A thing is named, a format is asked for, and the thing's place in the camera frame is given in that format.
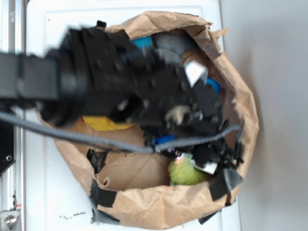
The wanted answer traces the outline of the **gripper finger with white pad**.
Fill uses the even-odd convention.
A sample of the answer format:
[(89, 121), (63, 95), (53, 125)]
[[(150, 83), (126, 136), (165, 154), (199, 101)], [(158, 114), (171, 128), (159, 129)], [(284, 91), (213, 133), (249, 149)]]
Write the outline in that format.
[(193, 166), (210, 175), (217, 175), (224, 168), (237, 169), (244, 162), (241, 151), (241, 144), (234, 149), (227, 144), (200, 144), (192, 150)]

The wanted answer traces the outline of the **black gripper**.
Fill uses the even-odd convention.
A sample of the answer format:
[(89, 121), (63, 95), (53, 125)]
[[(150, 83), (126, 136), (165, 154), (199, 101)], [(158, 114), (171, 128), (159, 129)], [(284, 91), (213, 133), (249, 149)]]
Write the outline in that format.
[(139, 49), (123, 35), (102, 29), (70, 29), (60, 48), (60, 98), (40, 113), (56, 126), (80, 116), (105, 116), (138, 124), (153, 138), (215, 135), (222, 104), (207, 86), (208, 68), (197, 61), (168, 64), (153, 49)]

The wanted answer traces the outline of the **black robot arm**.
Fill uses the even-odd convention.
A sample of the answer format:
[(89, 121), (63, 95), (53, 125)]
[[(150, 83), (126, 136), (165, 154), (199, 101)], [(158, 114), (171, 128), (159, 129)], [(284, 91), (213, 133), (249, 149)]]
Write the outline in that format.
[[(192, 154), (198, 169), (236, 169), (241, 138), (231, 148), (225, 135), (239, 125), (222, 117), (218, 86), (206, 67), (196, 79), (179, 59), (194, 45), (169, 32), (130, 40), (103, 28), (70, 29), (44, 57), (0, 55), (0, 118), (47, 136), (92, 146), (113, 146), (175, 158)], [(105, 116), (138, 124), (143, 146), (60, 131), (81, 116)]]

